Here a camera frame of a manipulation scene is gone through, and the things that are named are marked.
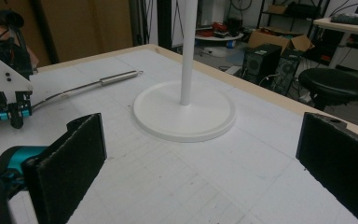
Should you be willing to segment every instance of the cardboard box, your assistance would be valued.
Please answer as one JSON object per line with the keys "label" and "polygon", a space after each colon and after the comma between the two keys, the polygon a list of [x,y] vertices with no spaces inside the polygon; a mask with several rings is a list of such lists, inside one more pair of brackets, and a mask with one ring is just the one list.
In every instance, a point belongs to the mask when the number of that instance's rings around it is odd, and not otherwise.
{"label": "cardboard box", "polygon": [[254,30],[249,38],[248,46],[254,49],[265,43],[282,46],[282,53],[286,48],[305,52],[314,47],[306,35],[272,27]]}
{"label": "cardboard box", "polygon": [[267,12],[274,13],[274,14],[284,14],[286,9],[287,9],[287,6],[269,5]]}

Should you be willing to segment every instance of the table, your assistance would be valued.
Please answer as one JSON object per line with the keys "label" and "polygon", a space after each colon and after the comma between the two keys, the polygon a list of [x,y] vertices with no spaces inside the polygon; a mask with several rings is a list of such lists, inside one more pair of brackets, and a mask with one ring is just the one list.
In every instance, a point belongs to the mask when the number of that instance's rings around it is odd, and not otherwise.
{"label": "table", "polygon": [[204,37],[204,36],[196,35],[196,40],[227,41],[227,48],[233,49],[235,46],[235,41],[237,39],[241,39],[242,37],[243,37],[243,34],[238,34],[237,36],[226,36],[224,38],[219,38],[219,37],[215,37],[215,36]]}
{"label": "table", "polygon": [[347,46],[348,38],[351,36],[351,34],[358,35],[358,25],[331,22],[330,18],[322,18],[314,21],[313,23],[324,29],[344,32],[344,36],[342,36],[341,41],[337,46],[336,52],[334,53],[333,58],[329,64],[330,68],[336,68],[338,60],[341,59],[343,50]]}
{"label": "table", "polygon": [[[323,112],[194,62],[193,80],[236,104],[234,127],[200,143],[142,130],[132,117],[135,98],[181,76],[181,56],[166,49],[146,45],[40,68],[32,100],[134,69],[144,72],[45,105],[20,130],[0,121],[1,154],[48,146],[68,121],[102,113],[108,158],[69,223],[358,223],[295,158],[304,111]],[[27,192],[10,207],[18,223],[36,223]]]}

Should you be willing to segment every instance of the stool seat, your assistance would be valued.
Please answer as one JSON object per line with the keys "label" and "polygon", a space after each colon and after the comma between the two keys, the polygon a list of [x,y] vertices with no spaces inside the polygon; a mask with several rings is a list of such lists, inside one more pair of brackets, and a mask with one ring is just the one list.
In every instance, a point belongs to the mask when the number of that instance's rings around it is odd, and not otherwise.
{"label": "stool seat", "polygon": [[315,107],[341,105],[358,101],[358,77],[331,68],[310,68],[303,71],[298,81],[310,91]]}

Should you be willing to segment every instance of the white round base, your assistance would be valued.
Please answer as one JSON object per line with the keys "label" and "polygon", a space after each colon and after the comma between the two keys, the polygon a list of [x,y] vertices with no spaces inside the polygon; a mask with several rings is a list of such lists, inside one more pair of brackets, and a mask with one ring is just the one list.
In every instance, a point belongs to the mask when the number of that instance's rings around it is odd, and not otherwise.
{"label": "white round base", "polygon": [[143,91],[133,105],[138,124],[174,142],[206,141],[234,124],[235,105],[225,94],[193,83],[190,105],[180,105],[181,83],[167,82]]}

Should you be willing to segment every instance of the white cable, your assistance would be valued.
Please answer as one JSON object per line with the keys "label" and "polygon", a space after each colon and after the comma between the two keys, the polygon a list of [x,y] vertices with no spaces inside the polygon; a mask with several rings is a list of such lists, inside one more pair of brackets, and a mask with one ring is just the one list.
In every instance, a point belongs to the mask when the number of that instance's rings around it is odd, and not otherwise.
{"label": "white cable", "polygon": [[273,74],[273,75],[269,75],[269,76],[266,76],[266,77],[263,77],[263,79],[261,79],[261,81],[258,83],[258,85],[260,86],[261,83],[266,79],[266,80],[269,80],[269,77],[277,77],[279,75],[278,74]]}

